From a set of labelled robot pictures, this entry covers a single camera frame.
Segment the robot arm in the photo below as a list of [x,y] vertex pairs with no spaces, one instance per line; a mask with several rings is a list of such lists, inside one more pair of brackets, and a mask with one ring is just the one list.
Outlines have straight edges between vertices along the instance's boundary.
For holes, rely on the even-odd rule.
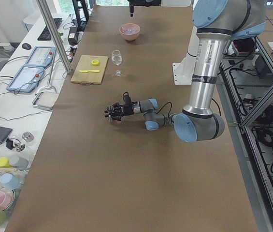
[[232,40],[252,38],[265,28],[264,0],[200,0],[193,11],[199,44],[192,75],[189,101],[179,114],[158,114],[155,99],[132,102],[123,95],[124,105],[115,103],[106,117],[120,121],[123,116],[143,113],[147,130],[172,125],[179,139],[190,143],[219,137],[225,128],[221,116],[210,108],[219,64]]

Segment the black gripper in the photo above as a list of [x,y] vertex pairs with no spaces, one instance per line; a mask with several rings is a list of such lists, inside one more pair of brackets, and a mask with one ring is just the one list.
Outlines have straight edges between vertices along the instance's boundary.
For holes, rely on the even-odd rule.
[[108,105],[104,111],[106,115],[105,118],[112,118],[113,120],[121,120],[123,116],[130,116],[135,114],[134,108],[137,106],[137,101],[132,101],[128,92],[123,93],[124,104],[120,105],[119,102],[115,104]]
[[134,14],[134,6],[160,6],[160,0],[128,0],[130,16]]

